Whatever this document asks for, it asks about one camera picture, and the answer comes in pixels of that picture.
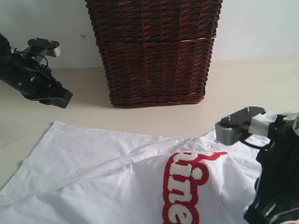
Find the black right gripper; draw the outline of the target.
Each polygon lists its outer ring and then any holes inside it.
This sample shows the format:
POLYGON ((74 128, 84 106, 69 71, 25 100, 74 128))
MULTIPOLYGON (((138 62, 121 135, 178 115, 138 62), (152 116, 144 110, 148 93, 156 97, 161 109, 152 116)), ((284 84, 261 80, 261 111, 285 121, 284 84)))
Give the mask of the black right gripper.
POLYGON ((299 222, 299 119, 269 125, 270 142, 259 149, 261 173, 255 196, 243 214, 249 224, 299 222))

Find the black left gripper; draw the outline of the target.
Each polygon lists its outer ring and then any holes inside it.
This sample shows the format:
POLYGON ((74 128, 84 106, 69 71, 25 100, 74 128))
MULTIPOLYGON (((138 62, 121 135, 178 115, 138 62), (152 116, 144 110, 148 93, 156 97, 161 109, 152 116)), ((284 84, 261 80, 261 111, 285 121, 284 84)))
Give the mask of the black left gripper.
POLYGON ((52 76, 46 56, 34 52, 10 50, 9 84, 29 100, 62 109, 73 96, 52 76))

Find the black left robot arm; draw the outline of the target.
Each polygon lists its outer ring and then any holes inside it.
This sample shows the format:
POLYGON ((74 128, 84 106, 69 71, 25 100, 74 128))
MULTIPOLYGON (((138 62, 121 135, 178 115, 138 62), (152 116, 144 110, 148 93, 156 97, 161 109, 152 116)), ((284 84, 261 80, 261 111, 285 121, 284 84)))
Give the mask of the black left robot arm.
POLYGON ((65 109, 73 94, 52 76, 46 58, 60 54, 60 44, 54 40, 32 38, 26 49, 18 51, 1 35, 0 80, 28 100, 65 109))

